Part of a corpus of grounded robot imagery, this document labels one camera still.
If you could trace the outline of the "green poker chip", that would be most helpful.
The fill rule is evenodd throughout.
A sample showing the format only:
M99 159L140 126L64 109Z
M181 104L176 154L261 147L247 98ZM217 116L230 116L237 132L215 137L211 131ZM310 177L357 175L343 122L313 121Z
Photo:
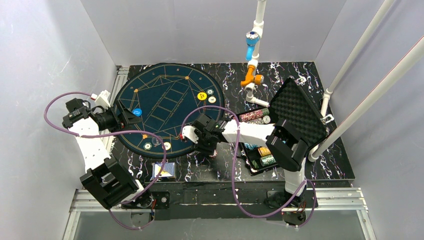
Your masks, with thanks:
M211 96L211 95L214 94L214 90L213 89L207 89L206 93Z
M152 143L151 142L146 142L144 145L143 145L143 149L144 150L147 150L147 151L149 151L151 148L152 148Z

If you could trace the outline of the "yellow poker chip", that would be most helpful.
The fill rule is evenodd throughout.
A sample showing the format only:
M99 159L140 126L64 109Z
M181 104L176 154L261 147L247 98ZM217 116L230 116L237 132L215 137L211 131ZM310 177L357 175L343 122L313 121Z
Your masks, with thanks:
M171 149L171 143L170 142L164 142L165 150L168 151Z
M210 96L209 98L208 98L208 102L209 103L215 103L217 101L217 99L214 97L214 96Z

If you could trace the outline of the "clear dealer button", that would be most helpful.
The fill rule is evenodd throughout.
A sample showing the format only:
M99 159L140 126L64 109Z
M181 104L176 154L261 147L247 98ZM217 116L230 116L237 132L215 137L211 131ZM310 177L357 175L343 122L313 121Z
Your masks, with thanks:
M157 147L161 145L162 139L160 137L153 136L151 142L153 146Z

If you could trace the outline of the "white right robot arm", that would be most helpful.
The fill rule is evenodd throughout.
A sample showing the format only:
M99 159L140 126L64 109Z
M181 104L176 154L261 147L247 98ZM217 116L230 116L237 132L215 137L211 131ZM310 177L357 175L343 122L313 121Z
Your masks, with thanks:
M218 143L240 142L266 147L276 164L283 168L285 192L299 197L305 190L305 162L309 144L287 120L253 124L228 118L215 121L201 114L192 124L182 128L182 137L192 141L196 151L208 155L214 153Z

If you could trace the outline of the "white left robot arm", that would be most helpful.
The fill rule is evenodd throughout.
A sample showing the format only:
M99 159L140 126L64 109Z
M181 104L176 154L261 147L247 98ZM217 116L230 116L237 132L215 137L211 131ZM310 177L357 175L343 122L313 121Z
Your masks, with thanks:
M66 103L69 111L63 117L62 126L75 132L81 150L85 174L80 177L83 187L107 210L129 201L144 187L115 157L109 154L98 134L103 130L112 133L129 130L142 121L140 114L125 108L120 100L115 101L118 110L101 107L95 113L90 104L74 98Z

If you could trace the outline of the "yellow big blind button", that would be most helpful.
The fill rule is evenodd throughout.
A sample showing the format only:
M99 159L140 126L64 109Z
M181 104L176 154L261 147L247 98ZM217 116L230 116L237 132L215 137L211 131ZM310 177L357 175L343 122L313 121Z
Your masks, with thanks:
M205 93L205 92L199 92L199 93L197 94L197 99L198 99L199 101L205 101L207 98L208 98L208 94L207 94L207 93Z

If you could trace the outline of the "blue small blind button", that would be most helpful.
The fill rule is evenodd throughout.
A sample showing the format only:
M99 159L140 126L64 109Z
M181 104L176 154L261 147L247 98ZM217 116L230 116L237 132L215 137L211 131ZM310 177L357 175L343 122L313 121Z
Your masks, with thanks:
M135 108L132 110L132 114L136 117L141 117L143 114L143 111L140 108Z

